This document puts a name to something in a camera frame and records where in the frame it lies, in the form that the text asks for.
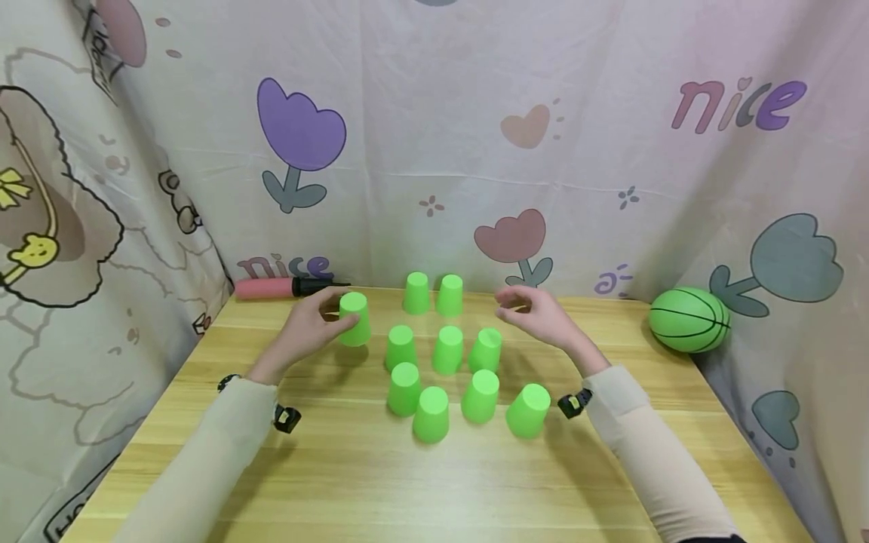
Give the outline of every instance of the yellow bow print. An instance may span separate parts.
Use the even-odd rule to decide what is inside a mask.
[[[24,199],[30,197],[30,191],[33,189],[22,184],[23,181],[21,174],[13,168],[0,172],[0,211],[18,207],[15,196]]]

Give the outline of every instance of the yellow face print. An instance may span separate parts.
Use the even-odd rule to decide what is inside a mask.
[[[57,258],[58,249],[57,240],[52,237],[27,234],[24,237],[24,247],[18,251],[10,251],[9,259],[25,268],[42,268]]]

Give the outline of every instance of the green plastic cup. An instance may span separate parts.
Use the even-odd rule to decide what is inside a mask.
[[[465,395],[461,397],[461,413],[476,424],[489,422],[498,405],[501,382],[493,371],[481,369],[474,373]]]
[[[528,383],[507,408],[507,426],[516,437],[530,440],[543,429],[552,399],[544,387]]]
[[[395,366],[391,376],[386,405],[398,416],[409,417],[416,413],[420,403],[422,393],[420,370],[410,362],[402,362]]]
[[[477,341],[468,355],[468,368],[474,373],[481,369],[498,371],[501,360],[501,332],[494,328],[484,328],[477,334]]]
[[[445,317],[461,315],[461,289],[461,277],[453,274],[444,275],[435,303],[437,312]]]
[[[432,367],[437,373],[452,375],[459,371],[461,353],[464,350],[464,339],[458,327],[445,326],[441,328],[432,353]]]
[[[437,443],[449,432],[449,398],[440,387],[428,387],[420,394],[414,414],[414,435],[423,443]]]
[[[341,297],[338,305],[338,317],[356,313],[359,322],[347,332],[341,334],[341,343],[347,347],[359,347],[371,339],[371,324],[368,322],[368,298],[361,292],[348,292]]]
[[[404,285],[404,310],[411,315],[428,311],[428,275],[414,272]]]
[[[410,326],[399,324],[393,326],[387,335],[386,369],[392,371],[402,362],[416,365],[416,346],[414,331]]]

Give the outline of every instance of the hand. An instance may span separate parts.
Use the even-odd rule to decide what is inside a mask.
[[[567,353],[583,377],[609,368],[594,342],[545,290],[515,285],[502,288],[494,298],[501,305],[495,310],[499,319]]]
[[[246,378],[276,385],[290,366],[351,329],[359,321],[359,315],[340,320],[336,315],[339,300],[349,291],[344,287],[327,287],[297,302],[281,332],[260,354]]]

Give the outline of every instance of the wooden table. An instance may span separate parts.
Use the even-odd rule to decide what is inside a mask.
[[[290,436],[268,437],[211,541],[658,541],[586,416],[568,421],[553,404],[540,438],[517,440],[507,430],[506,405],[526,383],[542,384],[555,399],[579,390],[580,376],[563,353],[498,321],[491,295],[466,295],[464,315],[445,319],[434,311],[405,315],[400,290],[360,290],[368,295],[371,341],[357,349],[332,345],[290,369],[280,401],[299,408],[302,422]],[[694,364],[653,339],[647,304],[561,301],[604,354],[646,389],[749,543],[811,541]],[[244,373],[291,304],[227,304],[63,543],[111,540],[193,432],[216,397],[216,383]],[[472,427],[461,416],[467,364],[450,377],[431,369],[434,338],[446,323],[464,331],[466,354],[480,328],[504,335],[499,413],[485,426]],[[385,407],[385,336],[395,324],[416,333],[423,385],[438,384],[449,394],[451,429],[440,444],[415,441],[410,420]]]

